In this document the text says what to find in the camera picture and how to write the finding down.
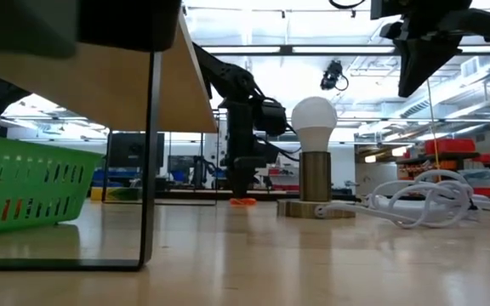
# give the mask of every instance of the ceiling light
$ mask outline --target ceiling light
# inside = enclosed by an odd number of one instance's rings
[[[490,46],[460,46],[463,53],[490,53]]]
[[[489,123],[490,119],[446,119],[446,122],[480,122]]]
[[[93,122],[90,122],[88,124],[88,127],[92,128],[92,129],[105,129],[105,126],[98,124],[98,123],[93,123]]]
[[[391,54],[395,51],[391,46],[362,47],[293,47],[293,53],[327,53],[327,54]]]
[[[387,119],[390,122],[435,122],[436,119],[427,119],[427,118],[390,118]]]
[[[407,147],[396,148],[392,150],[392,155],[394,157],[401,157],[404,156],[404,154],[406,154],[406,151],[407,151]]]
[[[338,117],[339,122],[378,122],[378,118],[342,118]]]
[[[203,49],[211,54],[262,54],[262,53],[278,53],[280,47],[266,46],[235,46],[235,47],[203,47]]]
[[[472,106],[466,107],[466,108],[464,108],[462,110],[457,110],[457,111],[455,111],[455,112],[447,115],[446,118],[447,119],[449,119],[449,118],[454,119],[454,118],[459,118],[461,116],[466,116],[466,115],[471,114],[474,111],[480,110],[483,107],[485,107],[485,103],[480,103],[480,104],[477,104],[477,105],[472,105]]]
[[[393,140],[401,139],[404,137],[407,137],[407,135],[406,134],[400,134],[400,133],[394,133],[394,134],[388,135],[383,140],[384,141],[393,141]]]
[[[457,134],[461,134],[461,133],[468,133],[468,132],[472,132],[473,130],[477,129],[477,128],[481,128],[483,126],[483,124],[480,124],[480,125],[476,125],[476,126],[471,126],[471,127],[466,127],[466,128],[463,128],[455,133]]]
[[[364,158],[364,161],[366,163],[373,163],[373,162],[376,162],[377,161],[377,157],[375,157],[375,156],[366,156],[366,158]]]
[[[15,139],[15,140],[20,140],[20,141],[27,141],[27,142],[81,142],[81,141],[88,141],[88,142],[101,142],[101,143],[106,143],[107,139]]]
[[[7,116],[3,115],[7,119],[21,119],[21,120],[88,120],[87,117],[69,117],[69,116]]]
[[[340,145],[415,145],[415,142],[412,141],[401,141],[401,142],[387,142],[387,141],[331,141],[330,144]]]
[[[440,138],[444,138],[448,135],[449,135],[449,133],[436,133],[436,138],[440,139]],[[419,140],[419,141],[426,141],[426,140],[432,140],[432,139],[434,139],[434,135],[431,133],[417,137],[417,140]]]

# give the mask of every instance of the lamp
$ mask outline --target lamp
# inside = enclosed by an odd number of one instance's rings
[[[316,211],[333,204],[328,141],[338,118],[330,101],[310,97],[293,109],[292,125],[302,145],[299,155],[299,200],[277,202],[277,215],[319,218]],[[323,218],[354,218],[354,212],[329,210]]]
[[[299,155],[299,198],[308,202],[332,200],[332,175],[328,141],[338,123],[330,101],[310,97],[293,109],[292,124],[302,145]]]

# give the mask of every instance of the black metal frame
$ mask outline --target black metal frame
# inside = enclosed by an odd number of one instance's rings
[[[138,271],[151,259],[154,230],[157,122],[162,53],[151,52],[146,107],[145,159],[138,259],[0,259],[0,271]]]
[[[485,44],[470,44],[470,45],[461,45],[460,47],[485,47]],[[250,52],[243,51],[240,52],[238,48],[251,46],[243,46],[243,45],[208,45],[203,46],[205,48],[211,48],[209,53],[216,56],[399,56],[400,51],[393,44],[338,44],[338,45],[322,45],[322,44],[267,44],[267,45],[259,45],[253,46],[262,50],[262,48],[279,48],[276,52]],[[370,48],[376,49],[379,47],[393,47],[394,50],[392,52],[334,52],[334,51],[311,51],[311,52],[296,52],[294,48],[319,48],[322,50],[323,48]],[[228,50],[229,48],[236,48],[233,52],[218,52],[216,48],[221,48]],[[458,54],[456,56],[490,56],[490,52],[463,52],[462,54]]]
[[[103,188],[101,191],[101,202],[105,203],[107,197],[107,183],[109,182],[109,161],[111,159],[112,128],[107,135],[107,149],[105,151],[105,163],[103,164]]]

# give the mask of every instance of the wooden surface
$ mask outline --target wooden surface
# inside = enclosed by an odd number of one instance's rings
[[[0,306],[490,306],[483,217],[404,230],[362,215],[277,218],[275,203],[158,207],[147,269],[0,273]],[[137,206],[87,205],[71,227],[1,234],[0,257],[137,258],[139,219]]]
[[[109,128],[142,131],[149,62],[145,52],[79,43],[66,60],[0,54],[0,77]],[[216,133],[183,16],[174,46],[162,55],[160,94],[161,131]]]

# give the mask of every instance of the black monitor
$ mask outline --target black monitor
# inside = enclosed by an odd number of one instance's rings
[[[168,172],[190,170],[194,167],[194,156],[168,156]]]
[[[164,133],[158,133],[157,167],[163,167]],[[144,133],[114,133],[109,148],[109,167],[143,167]]]

